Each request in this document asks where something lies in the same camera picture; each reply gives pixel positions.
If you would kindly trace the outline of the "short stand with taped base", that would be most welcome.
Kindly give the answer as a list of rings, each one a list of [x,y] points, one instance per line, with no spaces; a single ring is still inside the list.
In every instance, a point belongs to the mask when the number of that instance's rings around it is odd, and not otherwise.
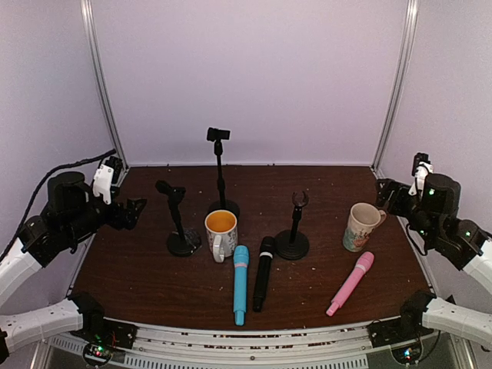
[[[171,186],[164,180],[158,180],[155,188],[168,197],[168,208],[176,230],[169,234],[166,241],[169,252],[180,258],[192,256],[202,245],[200,234],[193,228],[184,228],[179,204],[185,197],[185,187]]]

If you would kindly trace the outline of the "pink toy microphone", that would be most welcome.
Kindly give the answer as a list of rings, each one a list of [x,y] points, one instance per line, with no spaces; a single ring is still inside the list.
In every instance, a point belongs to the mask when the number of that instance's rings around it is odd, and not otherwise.
[[[361,279],[371,269],[374,263],[374,255],[366,251],[357,260],[354,269],[349,274],[336,295],[331,299],[331,304],[326,310],[326,315],[332,317],[354,292]]]

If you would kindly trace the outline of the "short stand with clip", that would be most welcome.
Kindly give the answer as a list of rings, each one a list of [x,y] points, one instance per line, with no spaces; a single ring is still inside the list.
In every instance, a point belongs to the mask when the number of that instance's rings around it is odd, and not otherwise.
[[[283,230],[274,237],[276,242],[276,253],[283,259],[296,261],[307,255],[310,243],[305,234],[298,230],[301,221],[302,210],[309,202],[306,191],[299,193],[294,192],[292,203],[294,209],[292,212],[292,225],[290,229]]]

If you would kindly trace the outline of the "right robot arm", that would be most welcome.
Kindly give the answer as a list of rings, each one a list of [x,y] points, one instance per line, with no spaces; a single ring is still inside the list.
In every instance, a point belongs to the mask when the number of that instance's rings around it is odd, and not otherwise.
[[[407,220],[424,242],[424,250],[435,250],[457,270],[491,289],[491,235],[469,219],[459,219],[460,184],[452,178],[430,173],[421,190],[382,178],[376,182],[376,204]],[[459,307],[425,291],[414,293],[401,307],[405,332],[418,328],[445,331],[491,348],[491,316]]]

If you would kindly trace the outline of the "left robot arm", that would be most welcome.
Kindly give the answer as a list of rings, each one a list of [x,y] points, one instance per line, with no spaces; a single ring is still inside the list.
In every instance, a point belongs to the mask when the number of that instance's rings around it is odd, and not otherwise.
[[[110,192],[94,194],[76,171],[48,180],[48,202],[40,215],[29,218],[1,261],[1,302],[5,303],[32,275],[63,251],[75,252],[101,227],[133,229],[146,199],[113,201]],[[73,332],[86,341],[105,339],[104,308],[88,293],[71,294],[57,304],[1,317],[1,358],[47,337]]]

